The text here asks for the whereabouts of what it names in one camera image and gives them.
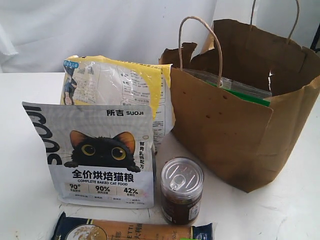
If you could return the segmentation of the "dark can silver lid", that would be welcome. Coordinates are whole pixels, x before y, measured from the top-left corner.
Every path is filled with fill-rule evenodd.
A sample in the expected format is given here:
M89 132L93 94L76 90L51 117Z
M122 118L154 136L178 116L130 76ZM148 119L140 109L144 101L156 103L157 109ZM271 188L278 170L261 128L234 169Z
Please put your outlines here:
M188 225L200 211L204 188L202 168L187 157L169 160L161 170L161 210L172 224Z

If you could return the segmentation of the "green seaweed snack packet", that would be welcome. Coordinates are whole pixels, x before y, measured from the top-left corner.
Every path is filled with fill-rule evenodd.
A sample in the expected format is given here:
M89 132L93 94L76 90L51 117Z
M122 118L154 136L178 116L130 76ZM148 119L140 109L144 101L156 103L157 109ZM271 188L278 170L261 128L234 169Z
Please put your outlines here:
M213 73L186 68L183 70L195 78L198 78L212 86L217 86L218 76ZM220 87L242 100L260 104L265 107L270 106L270 101L267 100L267 98L272 97L272 93L270 91L258 89L238 81L233 81L226 77L221 78Z

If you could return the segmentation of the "grey cat food pouch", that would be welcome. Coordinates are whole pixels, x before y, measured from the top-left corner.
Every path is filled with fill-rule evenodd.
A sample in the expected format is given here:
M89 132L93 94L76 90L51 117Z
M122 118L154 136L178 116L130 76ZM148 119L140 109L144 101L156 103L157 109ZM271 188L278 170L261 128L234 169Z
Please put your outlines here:
M30 102L22 106L43 141L62 202L125 209L154 206L149 106Z

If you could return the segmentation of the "dark blue spaghetti packet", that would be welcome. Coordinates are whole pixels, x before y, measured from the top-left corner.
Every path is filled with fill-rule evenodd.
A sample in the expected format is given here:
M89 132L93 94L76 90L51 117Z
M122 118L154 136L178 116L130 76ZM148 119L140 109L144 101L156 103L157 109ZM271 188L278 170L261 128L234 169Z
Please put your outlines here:
M54 228L53 240L213 240L212 223L201 226L149 224L66 216Z

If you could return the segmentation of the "yellow white food bag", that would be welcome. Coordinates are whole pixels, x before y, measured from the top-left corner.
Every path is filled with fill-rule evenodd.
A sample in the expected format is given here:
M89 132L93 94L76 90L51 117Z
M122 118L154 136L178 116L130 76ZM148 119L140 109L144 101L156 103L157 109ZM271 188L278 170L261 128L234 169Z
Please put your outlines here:
M147 105L153 114L158 149L175 125L171 64L142 64L102 55L68 57L63 62L62 105Z

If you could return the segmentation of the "brown paper bag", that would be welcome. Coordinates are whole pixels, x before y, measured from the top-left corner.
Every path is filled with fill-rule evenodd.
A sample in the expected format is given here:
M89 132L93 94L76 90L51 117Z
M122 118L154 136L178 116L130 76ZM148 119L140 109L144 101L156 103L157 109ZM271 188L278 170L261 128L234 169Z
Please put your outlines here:
M209 28L215 47L165 49L171 64L175 137L219 178L247 193L272 182L286 164L320 93L320 58L289 37L233 19ZM200 70L270 91L269 106L198 79Z

